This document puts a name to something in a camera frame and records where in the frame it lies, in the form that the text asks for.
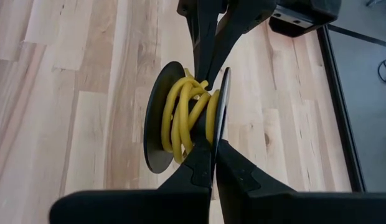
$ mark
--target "yellow cable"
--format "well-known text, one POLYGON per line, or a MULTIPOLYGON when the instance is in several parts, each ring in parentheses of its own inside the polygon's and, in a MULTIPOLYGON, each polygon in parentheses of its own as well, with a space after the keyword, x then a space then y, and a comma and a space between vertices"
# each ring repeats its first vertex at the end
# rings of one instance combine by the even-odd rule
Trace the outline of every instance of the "yellow cable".
POLYGON ((185 73, 186 77, 178 80, 168 93, 161 124, 162 146, 165 151, 174 154, 174 159, 179 164, 183 162, 185 157, 193 149, 190 131, 207 104, 205 136, 212 144, 214 139, 215 115, 219 100, 219 90, 216 90, 214 95, 211 96, 205 90, 205 87, 208 86, 207 81, 203 81, 202 83, 197 82, 188 69, 185 69, 185 73), (178 96, 179 102, 176 106, 175 113, 172 114, 178 96), (192 98, 198 99, 198 101, 189 113, 189 100, 192 98), (182 144, 185 148, 184 153, 182 153, 182 144))

